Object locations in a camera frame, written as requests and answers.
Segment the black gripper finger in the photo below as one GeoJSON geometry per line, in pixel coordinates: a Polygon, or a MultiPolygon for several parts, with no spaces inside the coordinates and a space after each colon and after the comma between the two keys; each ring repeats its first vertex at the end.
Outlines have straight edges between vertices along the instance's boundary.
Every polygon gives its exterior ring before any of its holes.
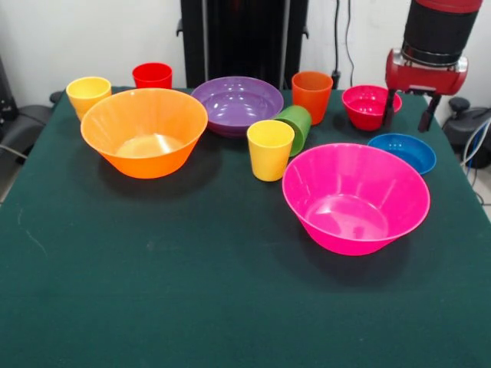
{"type": "Polygon", "coordinates": [[[384,108],[384,115],[382,120],[383,126],[390,126],[393,116],[394,116],[394,97],[396,94],[396,90],[389,89],[387,93],[386,104],[384,108]]]}
{"type": "Polygon", "coordinates": [[[434,94],[431,97],[427,109],[421,115],[420,122],[418,124],[419,132],[425,133],[430,129],[431,122],[433,121],[433,117],[440,103],[440,100],[441,100],[441,95],[439,94],[434,94]]]}

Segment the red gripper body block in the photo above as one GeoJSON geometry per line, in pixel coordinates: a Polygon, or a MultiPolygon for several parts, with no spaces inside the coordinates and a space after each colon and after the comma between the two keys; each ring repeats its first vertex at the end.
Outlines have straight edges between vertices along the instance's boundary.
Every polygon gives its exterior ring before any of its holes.
{"type": "Polygon", "coordinates": [[[418,64],[404,57],[398,48],[387,56],[385,81],[390,90],[404,93],[455,95],[463,86],[469,68],[468,58],[461,56],[453,65],[432,67],[418,64]]]}

